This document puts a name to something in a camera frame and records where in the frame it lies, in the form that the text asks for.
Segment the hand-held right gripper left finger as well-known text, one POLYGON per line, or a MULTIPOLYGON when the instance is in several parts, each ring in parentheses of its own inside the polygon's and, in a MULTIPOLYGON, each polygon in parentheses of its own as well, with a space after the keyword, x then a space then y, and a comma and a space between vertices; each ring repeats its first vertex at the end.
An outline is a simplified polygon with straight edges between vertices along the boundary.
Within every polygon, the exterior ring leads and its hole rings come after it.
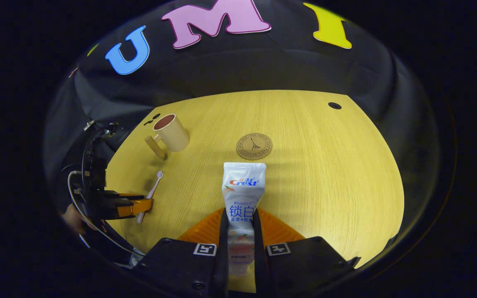
POLYGON ((220 208, 180 239, 160 239, 132 274, 151 287, 155 298, 228 298, 227 228, 220 208))

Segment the beige cup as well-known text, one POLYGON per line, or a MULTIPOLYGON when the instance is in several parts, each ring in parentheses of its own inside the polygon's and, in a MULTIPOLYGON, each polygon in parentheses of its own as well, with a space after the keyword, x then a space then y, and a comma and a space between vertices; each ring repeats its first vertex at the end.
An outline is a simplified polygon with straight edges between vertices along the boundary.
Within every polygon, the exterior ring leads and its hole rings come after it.
POLYGON ((166 153, 159 146, 162 141, 171 152, 180 152, 185 149, 189 142, 190 136, 184 126, 181 124, 178 116, 174 113, 161 117, 153 126, 155 136, 145 138, 145 143, 161 160, 166 159, 166 153))

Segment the round cork coaster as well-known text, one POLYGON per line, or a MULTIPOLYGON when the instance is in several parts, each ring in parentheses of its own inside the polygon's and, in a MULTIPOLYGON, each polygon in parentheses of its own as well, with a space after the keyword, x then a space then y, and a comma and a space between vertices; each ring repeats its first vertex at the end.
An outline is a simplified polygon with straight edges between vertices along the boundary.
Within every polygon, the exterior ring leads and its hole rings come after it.
POLYGON ((236 143, 236 153, 245 160, 261 160, 273 149, 273 141, 265 134, 250 133, 242 136, 236 143))

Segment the black backdrop cloth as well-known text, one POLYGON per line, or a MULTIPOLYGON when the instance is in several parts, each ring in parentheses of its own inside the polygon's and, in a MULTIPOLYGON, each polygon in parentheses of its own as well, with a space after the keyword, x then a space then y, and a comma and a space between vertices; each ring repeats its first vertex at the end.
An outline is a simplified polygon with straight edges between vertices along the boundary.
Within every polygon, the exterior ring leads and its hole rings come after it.
POLYGON ((441 164, 442 98, 356 24, 340 22, 352 49, 313 38, 317 19, 300 1, 172 0, 96 41, 46 116, 42 162, 57 211, 69 205, 61 174, 84 149, 85 121, 132 126, 158 106, 220 93, 332 92, 350 96, 392 150, 408 202, 397 249, 416 246, 432 224, 425 211, 434 209, 437 176, 453 173, 441 164))

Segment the white toothpaste tube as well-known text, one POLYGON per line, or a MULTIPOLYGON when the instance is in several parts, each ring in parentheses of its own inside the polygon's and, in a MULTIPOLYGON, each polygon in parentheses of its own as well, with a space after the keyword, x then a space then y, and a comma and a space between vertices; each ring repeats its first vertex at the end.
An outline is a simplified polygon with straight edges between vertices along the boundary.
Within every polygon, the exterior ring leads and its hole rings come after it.
POLYGON ((231 276, 247 275, 254 263, 253 217, 265 193, 266 168, 263 163, 224 163, 222 195, 231 276))

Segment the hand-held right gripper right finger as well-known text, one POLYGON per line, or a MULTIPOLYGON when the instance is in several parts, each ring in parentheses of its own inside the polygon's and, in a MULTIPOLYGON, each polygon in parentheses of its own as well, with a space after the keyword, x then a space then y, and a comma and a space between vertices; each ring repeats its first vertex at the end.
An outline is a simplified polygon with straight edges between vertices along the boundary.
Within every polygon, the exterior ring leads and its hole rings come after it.
POLYGON ((253 216, 254 279, 258 298, 331 298, 360 257, 343 258, 321 236, 305 238, 258 208, 253 216))

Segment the pink toothbrush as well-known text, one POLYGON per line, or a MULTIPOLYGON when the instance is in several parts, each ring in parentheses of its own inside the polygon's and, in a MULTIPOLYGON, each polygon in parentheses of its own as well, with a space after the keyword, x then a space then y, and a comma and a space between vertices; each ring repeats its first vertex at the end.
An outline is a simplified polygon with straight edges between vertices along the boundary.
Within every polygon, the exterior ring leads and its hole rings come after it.
MULTIPOLYGON (((147 194, 147 199, 150 200, 151 202, 153 202, 153 196, 154 196, 154 193, 155 191, 157 190, 157 187, 159 185, 159 182, 161 180, 161 178, 163 178, 164 176, 164 172, 163 171, 158 171, 157 172, 157 180, 155 181, 155 184, 153 186, 153 188, 151 189, 151 191, 147 194)), ((143 219, 144 219, 144 216, 145 216, 145 211, 144 212, 140 212, 138 215, 137 215, 137 219, 136 219, 136 222, 137 224, 141 224, 143 219)))

